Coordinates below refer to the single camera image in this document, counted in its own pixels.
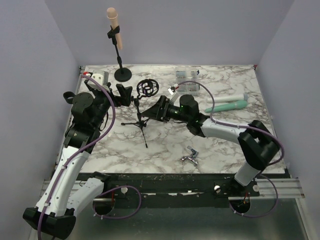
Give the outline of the white microphone grey mesh head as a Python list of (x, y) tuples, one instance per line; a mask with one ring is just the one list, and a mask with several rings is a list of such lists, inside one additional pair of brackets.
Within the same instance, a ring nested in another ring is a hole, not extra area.
[(215, 103), (247, 101), (248, 98), (249, 98), (249, 96), (246, 93), (234, 94), (234, 95), (214, 96), (213, 97)]

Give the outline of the green microphone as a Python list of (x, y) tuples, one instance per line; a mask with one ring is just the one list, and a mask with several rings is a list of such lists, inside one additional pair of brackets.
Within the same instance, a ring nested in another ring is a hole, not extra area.
[(230, 110), (243, 109), (248, 105), (246, 100), (238, 100), (234, 102), (228, 102), (225, 104), (214, 104), (214, 108), (212, 109), (214, 113), (224, 112)]

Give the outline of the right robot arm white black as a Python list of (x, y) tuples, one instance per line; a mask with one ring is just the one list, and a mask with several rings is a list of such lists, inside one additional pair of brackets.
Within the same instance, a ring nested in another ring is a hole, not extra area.
[(169, 120), (180, 121), (195, 136), (218, 138), (240, 145), (245, 163), (230, 183), (230, 191), (236, 196), (247, 192), (251, 180), (269, 166), (281, 149), (276, 138), (261, 121), (254, 120), (249, 124), (239, 125), (213, 120), (200, 112), (198, 102), (190, 94), (179, 98), (179, 106), (162, 95), (152, 107), (142, 112), (142, 116), (164, 123)]

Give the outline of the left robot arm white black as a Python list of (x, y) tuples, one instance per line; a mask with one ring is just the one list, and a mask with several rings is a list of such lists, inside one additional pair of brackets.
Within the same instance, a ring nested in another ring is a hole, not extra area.
[(94, 197), (107, 197), (111, 191), (106, 176), (95, 172), (84, 186), (72, 193), (80, 170), (95, 144), (104, 137), (101, 125), (106, 122), (108, 110), (128, 107), (133, 88), (117, 84), (118, 95), (110, 88), (98, 90), (90, 85), (87, 88), (87, 92), (67, 91), (63, 94), (72, 106), (73, 120), (65, 133), (59, 163), (40, 200), (34, 207), (26, 208), (22, 216), (37, 231), (38, 239), (47, 234), (65, 240), (71, 234), (77, 216)]

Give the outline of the black tall round-base stand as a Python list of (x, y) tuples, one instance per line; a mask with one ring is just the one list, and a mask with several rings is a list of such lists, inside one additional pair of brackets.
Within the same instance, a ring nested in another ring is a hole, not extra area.
[(107, 37), (112, 40), (112, 44), (115, 47), (116, 51), (116, 56), (117, 56), (117, 63), (119, 65), (119, 68), (115, 71), (114, 73), (114, 78), (116, 81), (124, 83), (127, 82), (131, 79), (132, 77), (132, 72), (130, 69), (123, 67), (123, 62), (122, 58), (120, 57), (119, 50), (118, 50), (118, 41), (116, 38), (116, 34), (120, 33), (120, 27), (117, 26), (113, 28), (112, 26), (110, 27), (110, 31), (107, 33)]

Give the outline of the peach microphone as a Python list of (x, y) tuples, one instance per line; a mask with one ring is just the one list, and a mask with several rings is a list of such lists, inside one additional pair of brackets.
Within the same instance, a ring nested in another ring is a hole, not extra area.
[[(106, 10), (107, 18), (110, 21), (110, 25), (112, 29), (114, 30), (115, 28), (119, 27), (119, 21), (118, 21), (118, 12), (116, 11), (115, 8), (109, 7)], [(117, 47), (122, 50), (123, 49), (123, 42), (122, 42), (122, 37), (120, 32), (115, 34), (116, 40), (117, 40)]]

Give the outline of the clear plastic screw box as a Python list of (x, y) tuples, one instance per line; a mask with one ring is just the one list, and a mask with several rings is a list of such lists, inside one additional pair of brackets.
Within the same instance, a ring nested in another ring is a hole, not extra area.
[(197, 96), (200, 92), (198, 81), (199, 70), (194, 66), (177, 66), (174, 68), (175, 82), (178, 84), (177, 92), (180, 95), (189, 94)]

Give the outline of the chrome faucet tap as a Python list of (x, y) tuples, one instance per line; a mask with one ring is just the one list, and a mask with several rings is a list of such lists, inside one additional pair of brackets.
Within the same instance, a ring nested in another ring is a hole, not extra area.
[(199, 155), (199, 152), (197, 150), (195, 150), (194, 148), (192, 148), (191, 146), (189, 146), (189, 145), (187, 146), (187, 149), (191, 151), (191, 154), (183, 156), (180, 160), (183, 161), (183, 162), (188, 160), (188, 161), (192, 162), (192, 164), (194, 166), (197, 166), (199, 163), (196, 160), (196, 158)]

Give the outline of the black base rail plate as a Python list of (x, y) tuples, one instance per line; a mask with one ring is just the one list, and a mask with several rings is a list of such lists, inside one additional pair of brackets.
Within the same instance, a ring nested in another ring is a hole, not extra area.
[(229, 201), (260, 195), (258, 184), (238, 184), (232, 174), (222, 173), (80, 173), (79, 181), (97, 177), (104, 181), (102, 194), (93, 202), (98, 208), (134, 210), (227, 208)]

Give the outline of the aluminium frame rail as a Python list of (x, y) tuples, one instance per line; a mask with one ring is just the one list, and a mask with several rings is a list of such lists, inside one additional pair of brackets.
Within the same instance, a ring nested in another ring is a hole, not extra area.
[(279, 199), (303, 199), (305, 194), (303, 192), (301, 183), (298, 178), (273, 178), (271, 182), (267, 179), (258, 179), (259, 197), (264, 199), (275, 199), (276, 192), (272, 185), (274, 184)]

